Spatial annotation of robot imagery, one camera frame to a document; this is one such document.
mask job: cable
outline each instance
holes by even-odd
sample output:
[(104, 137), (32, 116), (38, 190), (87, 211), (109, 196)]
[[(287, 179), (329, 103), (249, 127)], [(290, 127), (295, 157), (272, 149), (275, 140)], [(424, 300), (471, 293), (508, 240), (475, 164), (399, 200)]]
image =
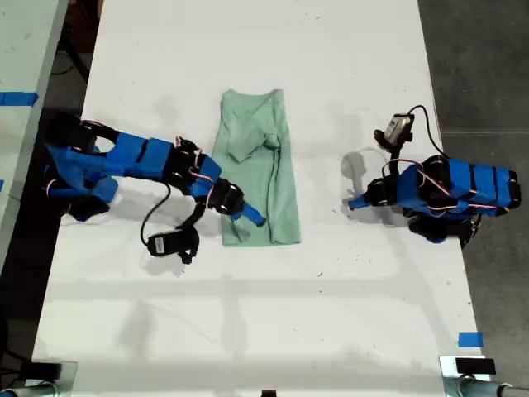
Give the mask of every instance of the cable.
[(421, 170), (417, 170), (417, 172), (421, 174), (423, 177), (425, 177), (426, 179), (428, 179), (430, 182), (432, 182), (441, 192), (443, 192), (447, 196), (450, 196), (450, 192), (446, 190), (445, 188), (443, 188), (441, 184), (437, 182), (435, 179), (433, 179), (430, 175), (425, 174)]
[(153, 208), (150, 209), (150, 211), (145, 215), (145, 218), (143, 218), (143, 222), (141, 222), (141, 227), (140, 227), (140, 239), (141, 239), (141, 242), (143, 243), (144, 246), (147, 246), (147, 241), (145, 240), (144, 236), (143, 236), (143, 231), (145, 229), (145, 224), (147, 223), (147, 221), (149, 220), (150, 216), (163, 204), (165, 203), (168, 199), (169, 199), (169, 196), (171, 195), (171, 187), (169, 186), (169, 184), (166, 184), (164, 183), (165, 187), (167, 188), (167, 194), (157, 203), (155, 204), (155, 206)]
[(437, 149), (437, 151), (439, 153), (441, 153), (443, 155), (443, 157), (445, 157), (446, 159), (449, 159), (450, 157), (448, 157), (448, 155), (446, 155), (446, 153), (444, 151), (442, 151), (439, 146), (435, 143), (435, 141), (433, 140), (433, 138), (431, 137), (431, 131), (430, 131), (430, 118), (428, 117), (428, 111), (427, 109), (422, 106), (422, 105), (417, 105), (417, 106), (414, 106), (413, 108), (411, 108), (409, 110), (409, 112), (407, 113), (408, 115), (412, 114), (413, 111), (415, 111), (416, 109), (421, 109), (423, 112), (424, 112), (424, 116), (427, 120), (427, 132), (428, 132), (428, 137), (430, 138), (430, 142), (431, 144), (433, 145), (433, 147), (435, 147)]
[(52, 76), (62, 76), (63, 74), (67, 74), (68, 72), (72, 71), (75, 68), (75, 65), (71, 65), (66, 70), (61, 70), (60, 72), (52, 72), (50, 73)]

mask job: blue tape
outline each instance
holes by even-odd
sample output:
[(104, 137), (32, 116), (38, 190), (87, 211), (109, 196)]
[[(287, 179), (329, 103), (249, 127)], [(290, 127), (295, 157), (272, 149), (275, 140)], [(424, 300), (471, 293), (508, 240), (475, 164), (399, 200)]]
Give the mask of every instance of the blue tape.
[(0, 106), (33, 106), (37, 93), (0, 92)]
[(461, 332), (458, 346), (483, 347), (483, 334), (481, 332)]

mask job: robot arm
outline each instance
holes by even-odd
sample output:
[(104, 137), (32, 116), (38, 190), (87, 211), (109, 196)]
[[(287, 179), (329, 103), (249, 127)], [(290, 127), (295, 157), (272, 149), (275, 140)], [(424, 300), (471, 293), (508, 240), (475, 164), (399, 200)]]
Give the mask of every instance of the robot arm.
[[(428, 136), (441, 155), (426, 161), (399, 158), (406, 141), (412, 140), (413, 110), (421, 108), (427, 118)], [(450, 159), (431, 138), (426, 109), (419, 105), (406, 114), (396, 114), (385, 132), (374, 132), (375, 140), (391, 154), (382, 178), (352, 199), (352, 210), (362, 207), (399, 205), (404, 215), (415, 217), (410, 230), (432, 242), (458, 236), (464, 246), (476, 233), (481, 216), (504, 215), (521, 203), (520, 185), (514, 171), (490, 165), (473, 165)], [(398, 162), (411, 162), (401, 174)], [(389, 166), (389, 175), (384, 174)]]
[[(96, 147), (99, 136), (114, 143), (109, 152), (102, 153)], [(220, 177), (221, 167), (194, 143), (181, 137), (177, 137), (175, 144), (145, 139), (98, 122), (81, 122), (76, 116), (63, 113), (47, 134), (45, 147), (50, 153), (43, 183), (46, 195), (61, 201), (66, 212), (81, 222), (109, 209), (117, 191), (114, 176), (148, 179), (167, 186), (167, 195), (151, 209), (141, 226), (141, 240), (153, 256), (176, 252), (185, 263), (190, 263), (199, 241), (194, 224), (206, 208), (234, 220), (247, 217), (257, 227), (266, 222), (245, 202), (237, 185)], [(195, 209), (174, 231), (146, 240), (145, 223), (169, 198), (169, 186), (192, 196)]]

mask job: folded cloth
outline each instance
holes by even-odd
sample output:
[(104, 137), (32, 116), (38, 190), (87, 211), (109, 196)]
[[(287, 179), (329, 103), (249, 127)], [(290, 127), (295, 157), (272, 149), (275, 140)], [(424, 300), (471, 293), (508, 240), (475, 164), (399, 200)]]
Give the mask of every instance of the folded cloth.
[(222, 217), (225, 246), (301, 241), (283, 90), (264, 95), (226, 91), (212, 157), (222, 167), (222, 176), (237, 184), (245, 201), (267, 219), (256, 227), (245, 218)]

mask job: black cable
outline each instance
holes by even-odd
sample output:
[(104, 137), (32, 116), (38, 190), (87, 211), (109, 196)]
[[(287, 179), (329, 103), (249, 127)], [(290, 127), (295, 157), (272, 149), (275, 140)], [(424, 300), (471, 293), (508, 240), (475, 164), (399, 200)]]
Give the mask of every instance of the black cable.
[(51, 72), (52, 76), (62, 76), (63, 74), (67, 74), (71, 70), (75, 68), (75, 65), (71, 65), (67, 70), (62, 70), (60, 72)]
[(169, 186), (169, 184), (164, 183), (164, 185), (167, 188), (167, 194), (153, 208), (150, 209), (150, 211), (145, 215), (143, 222), (141, 223), (140, 239), (144, 246), (147, 246), (147, 241), (143, 237), (143, 230), (145, 229), (145, 224), (149, 220), (150, 216), (154, 213), (154, 211), (156, 211), (163, 203), (165, 203), (171, 195), (171, 187)]
[(24, 361), (24, 362), (31, 362), (31, 360), (28, 360), (27, 358), (25, 357), (22, 357), (20, 354), (17, 354), (9, 349), (6, 348), (6, 350), (4, 351), (4, 353), (6, 353), (7, 355), (13, 357), (13, 358), (17, 358), (18, 360), (20, 361)]
[(424, 112), (424, 116), (427, 120), (427, 131), (428, 131), (428, 137), (430, 138), (430, 142), (431, 144), (433, 145), (433, 147), (435, 147), (437, 149), (437, 151), (439, 153), (442, 154), (443, 157), (445, 157), (446, 159), (449, 159), (450, 157), (448, 157), (448, 155), (446, 155), (446, 153), (444, 151), (442, 151), (439, 146), (435, 143), (435, 141), (433, 140), (433, 138), (431, 137), (431, 131), (430, 131), (430, 118), (428, 117), (428, 112), (427, 112), (427, 109), (422, 106), (422, 105), (417, 105), (417, 106), (414, 106), (413, 108), (410, 109), (410, 111), (407, 113), (408, 115), (412, 114), (414, 110), (416, 109), (421, 109), (423, 112)]
[[(65, 54), (65, 53), (59, 52), (59, 51), (57, 51), (55, 53), (55, 56), (63, 56), (63, 57), (69, 58), (68, 54)], [(54, 72), (53, 70), (51, 70), (50, 75), (52, 75), (52, 76), (61, 76), (63, 74), (67, 74), (69, 71), (73, 70), (74, 68), (75, 68), (75, 64), (72, 64), (68, 69), (61, 70), (60, 72)]]

